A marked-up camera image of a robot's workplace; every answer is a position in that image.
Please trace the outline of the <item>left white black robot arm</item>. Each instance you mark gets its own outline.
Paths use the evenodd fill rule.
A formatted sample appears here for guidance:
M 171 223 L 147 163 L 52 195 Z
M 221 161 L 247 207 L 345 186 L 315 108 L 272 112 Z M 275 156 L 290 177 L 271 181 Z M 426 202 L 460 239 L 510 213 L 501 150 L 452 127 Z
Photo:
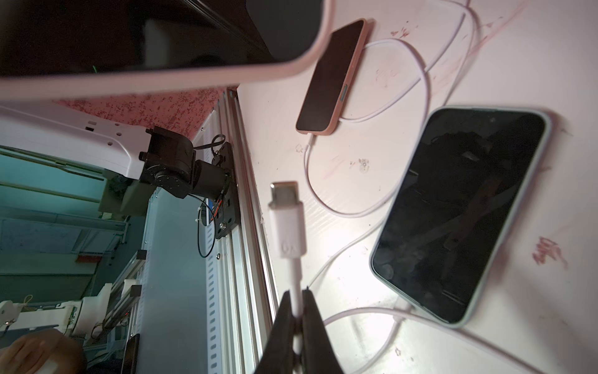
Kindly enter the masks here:
M 231 171 L 197 159 L 181 134 L 78 112 L 50 101 L 3 101 L 1 145 L 113 171 L 172 196 L 222 198 Z

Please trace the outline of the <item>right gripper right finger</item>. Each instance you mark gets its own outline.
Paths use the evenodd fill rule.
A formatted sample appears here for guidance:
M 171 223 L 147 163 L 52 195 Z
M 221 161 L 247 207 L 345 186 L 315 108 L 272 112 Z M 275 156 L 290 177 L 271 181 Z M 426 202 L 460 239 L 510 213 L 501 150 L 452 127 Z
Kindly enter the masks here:
M 301 318 L 303 349 L 301 365 L 306 374 L 343 374 L 325 324 L 317 307 L 316 298 L 309 289 L 302 291 L 304 311 Z

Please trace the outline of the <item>person hand in background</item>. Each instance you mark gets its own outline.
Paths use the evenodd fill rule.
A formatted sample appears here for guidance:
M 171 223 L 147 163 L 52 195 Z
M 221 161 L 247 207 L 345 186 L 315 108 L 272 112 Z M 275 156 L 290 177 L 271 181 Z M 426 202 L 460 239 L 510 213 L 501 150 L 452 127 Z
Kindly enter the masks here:
M 55 373 L 85 373 L 87 360 L 80 343 L 56 329 L 28 333 L 1 350 L 1 373 L 37 373 L 47 362 Z

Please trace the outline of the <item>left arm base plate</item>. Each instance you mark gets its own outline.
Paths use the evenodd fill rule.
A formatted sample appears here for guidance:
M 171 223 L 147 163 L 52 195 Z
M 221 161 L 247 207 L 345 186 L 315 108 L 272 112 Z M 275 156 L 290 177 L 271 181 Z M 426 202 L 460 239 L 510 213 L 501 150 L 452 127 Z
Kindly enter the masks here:
M 229 142 L 225 142 L 215 153 L 212 164 L 225 174 L 225 184 L 221 188 L 218 205 L 214 210 L 216 238 L 220 239 L 232 233 L 233 229 L 241 223 L 238 180 L 235 174 L 233 148 Z

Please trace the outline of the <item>phone green case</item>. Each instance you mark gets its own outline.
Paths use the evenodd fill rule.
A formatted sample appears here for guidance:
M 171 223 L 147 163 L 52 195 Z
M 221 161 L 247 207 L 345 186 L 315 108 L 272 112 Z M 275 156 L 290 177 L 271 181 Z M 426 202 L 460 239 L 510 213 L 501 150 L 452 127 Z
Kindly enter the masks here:
M 441 324 L 464 325 L 551 130 L 537 110 L 434 110 L 372 249 L 375 277 Z

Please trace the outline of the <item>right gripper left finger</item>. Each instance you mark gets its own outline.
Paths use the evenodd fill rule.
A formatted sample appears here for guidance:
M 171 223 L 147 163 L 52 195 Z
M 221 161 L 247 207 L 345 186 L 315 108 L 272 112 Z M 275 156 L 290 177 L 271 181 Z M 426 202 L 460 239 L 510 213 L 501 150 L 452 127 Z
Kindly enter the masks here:
M 294 336 L 298 321 L 293 315 L 289 291 L 283 294 L 269 339 L 254 374 L 291 374 L 294 372 Z

